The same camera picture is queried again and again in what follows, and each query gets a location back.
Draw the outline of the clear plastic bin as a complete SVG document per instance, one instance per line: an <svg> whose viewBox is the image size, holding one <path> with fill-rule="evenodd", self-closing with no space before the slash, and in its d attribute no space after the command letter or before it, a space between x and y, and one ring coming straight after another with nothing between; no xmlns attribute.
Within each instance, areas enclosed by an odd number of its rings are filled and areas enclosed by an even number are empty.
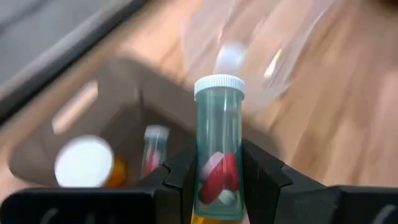
<svg viewBox="0 0 398 224"><path fill-rule="evenodd" d="M246 109L266 107L293 83L299 55L333 2L204 0L180 34L189 81L235 75L246 83Z"/></svg>

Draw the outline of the black metal table frame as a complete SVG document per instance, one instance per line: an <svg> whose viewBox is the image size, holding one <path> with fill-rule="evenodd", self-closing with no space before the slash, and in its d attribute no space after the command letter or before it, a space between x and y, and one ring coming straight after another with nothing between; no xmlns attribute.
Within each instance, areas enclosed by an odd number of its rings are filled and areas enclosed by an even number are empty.
<svg viewBox="0 0 398 224"><path fill-rule="evenodd" d="M147 0L0 0L0 126Z"/></svg>

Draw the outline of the grey plastic bin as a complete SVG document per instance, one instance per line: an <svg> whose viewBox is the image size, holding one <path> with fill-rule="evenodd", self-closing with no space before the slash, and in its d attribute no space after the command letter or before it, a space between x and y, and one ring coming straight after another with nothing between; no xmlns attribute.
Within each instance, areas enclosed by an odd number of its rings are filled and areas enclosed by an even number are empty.
<svg viewBox="0 0 398 224"><path fill-rule="evenodd" d="M11 173L54 187L55 156L70 139L92 134L105 139L127 165L127 184L141 176L144 132L169 129L167 157L195 137L192 94L133 60L112 59L90 73L66 75L16 119L8 140Z"/></svg>

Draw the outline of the large amber pill bottle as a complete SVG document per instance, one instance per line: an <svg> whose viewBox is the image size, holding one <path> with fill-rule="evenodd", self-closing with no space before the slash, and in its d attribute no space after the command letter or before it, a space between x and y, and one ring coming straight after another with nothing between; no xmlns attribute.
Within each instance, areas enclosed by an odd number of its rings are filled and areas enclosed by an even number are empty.
<svg viewBox="0 0 398 224"><path fill-rule="evenodd" d="M58 152L54 174L61 187L120 187L127 166L103 138L83 135L68 141Z"/></svg>

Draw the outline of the small teal pill bottle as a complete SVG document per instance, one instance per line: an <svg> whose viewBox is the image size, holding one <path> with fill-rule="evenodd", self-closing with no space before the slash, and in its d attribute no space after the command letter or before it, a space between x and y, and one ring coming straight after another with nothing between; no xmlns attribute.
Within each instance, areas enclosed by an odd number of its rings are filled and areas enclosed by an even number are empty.
<svg viewBox="0 0 398 224"><path fill-rule="evenodd" d="M244 216L242 102L245 83L226 74L194 85L197 106L194 213L215 220Z"/></svg>
<svg viewBox="0 0 398 224"><path fill-rule="evenodd" d="M166 159L168 138L169 128L161 125L149 125L146 127L141 167L142 178L156 170Z"/></svg>

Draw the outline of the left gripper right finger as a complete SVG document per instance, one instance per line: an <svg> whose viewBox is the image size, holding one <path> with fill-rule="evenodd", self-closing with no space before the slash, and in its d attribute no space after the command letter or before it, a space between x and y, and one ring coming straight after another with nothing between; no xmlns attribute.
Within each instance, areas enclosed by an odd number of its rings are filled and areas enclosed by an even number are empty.
<svg viewBox="0 0 398 224"><path fill-rule="evenodd" d="M398 188L326 186L242 141L251 224L398 224Z"/></svg>

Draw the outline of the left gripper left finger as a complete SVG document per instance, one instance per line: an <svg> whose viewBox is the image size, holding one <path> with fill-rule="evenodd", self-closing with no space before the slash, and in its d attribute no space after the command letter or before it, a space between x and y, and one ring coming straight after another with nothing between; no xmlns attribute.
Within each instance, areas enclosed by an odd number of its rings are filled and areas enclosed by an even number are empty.
<svg viewBox="0 0 398 224"><path fill-rule="evenodd" d="M6 197L0 224L190 224L196 142L176 141L173 156L120 188L29 188Z"/></svg>

